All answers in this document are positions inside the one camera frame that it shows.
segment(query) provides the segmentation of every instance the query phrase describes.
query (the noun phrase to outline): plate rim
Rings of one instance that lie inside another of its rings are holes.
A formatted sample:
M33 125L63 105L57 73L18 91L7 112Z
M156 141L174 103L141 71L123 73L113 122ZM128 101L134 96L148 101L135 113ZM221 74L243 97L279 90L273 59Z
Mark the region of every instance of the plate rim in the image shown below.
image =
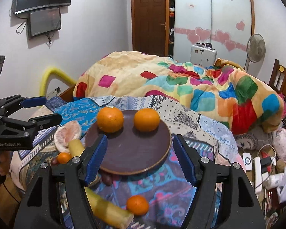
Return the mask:
M122 110L121 112L126 112L126 111L139 111L139 110ZM128 175L137 175L137 174L141 174L141 173L143 173L143 172L145 172L145 171L148 171L148 170L150 170L150 169L152 169L152 168L154 168L155 166L157 166L159 163L161 163L166 157L167 157L167 155L168 155L168 153L169 153L169 151L170 151L170 147L171 147L171 144L172 144L172 134L171 134L171 132L170 132L170 129L168 128L168 126L166 125L166 123L160 118L160 121L162 121L163 123L164 123L164 125L166 126L166 129L168 130L168 132L169 132L169 135L170 135L170 140L169 140L169 145L168 145L168 148L167 148L167 151L165 152L165 154L163 155L163 157L158 161L158 162L156 162L155 164L153 164L152 166L150 166L150 167L147 167L147 168L145 168L145 169L143 169L143 170L139 170L139 171L134 171L134 172L116 172L116 171L111 171L111 170L108 170L108 169L106 169L106 168L103 168L102 166L100 166L100 169L102 170L102 171L105 171L105 172L107 172L107 173L110 173L110 174L114 174L114 175L120 175L120 176L128 176Z

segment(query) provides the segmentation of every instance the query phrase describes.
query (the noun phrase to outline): wall outlet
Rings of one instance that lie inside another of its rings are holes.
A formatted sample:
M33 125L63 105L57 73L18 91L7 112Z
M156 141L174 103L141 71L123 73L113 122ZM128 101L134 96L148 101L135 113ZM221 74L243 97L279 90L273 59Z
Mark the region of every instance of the wall outlet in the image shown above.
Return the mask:
M49 100L53 98L54 96L57 96L60 94L60 87L57 87L55 90L51 91L46 95L46 99Z

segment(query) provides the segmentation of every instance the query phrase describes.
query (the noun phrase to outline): person's hand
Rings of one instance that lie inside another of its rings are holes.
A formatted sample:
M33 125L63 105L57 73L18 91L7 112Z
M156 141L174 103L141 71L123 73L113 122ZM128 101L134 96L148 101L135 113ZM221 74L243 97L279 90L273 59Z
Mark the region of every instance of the person's hand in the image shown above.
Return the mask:
M10 167L10 153L8 151L4 151L0 155L0 175L6 176L9 173Z

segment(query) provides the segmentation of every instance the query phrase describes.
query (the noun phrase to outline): brown plate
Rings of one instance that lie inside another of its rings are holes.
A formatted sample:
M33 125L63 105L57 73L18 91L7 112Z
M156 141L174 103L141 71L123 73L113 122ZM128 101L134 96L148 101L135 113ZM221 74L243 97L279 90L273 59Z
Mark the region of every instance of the brown plate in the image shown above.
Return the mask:
M163 121L149 133L141 133L133 126L135 110L122 111L124 127L116 133L106 134L108 148L101 169L117 175L133 175L159 164L168 154L171 144L170 130ZM85 145L91 146L103 133L94 123L88 130Z

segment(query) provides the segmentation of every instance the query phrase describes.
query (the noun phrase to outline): yellow foam tube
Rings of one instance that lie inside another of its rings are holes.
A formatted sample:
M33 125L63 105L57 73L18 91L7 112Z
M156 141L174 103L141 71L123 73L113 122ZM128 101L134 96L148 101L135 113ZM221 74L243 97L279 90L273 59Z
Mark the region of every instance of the yellow foam tube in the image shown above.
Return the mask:
M85 149L79 139L71 140L68 147L72 157L80 157ZM104 200L87 187L85 187L85 191L90 207L96 217L117 229L126 229L130 225L133 219L131 212Z
M64 79L67 83L69 83L71 86L76 84L76 81L69 77L66 73L64 73L62 70L56 68L56 67L49 67L46 69L45 73L42 76L41 84L39 88L39 95L40 96L46 96L46 87L47 87L47 81L49 79L49 76L51 74L56 74L62 79Z

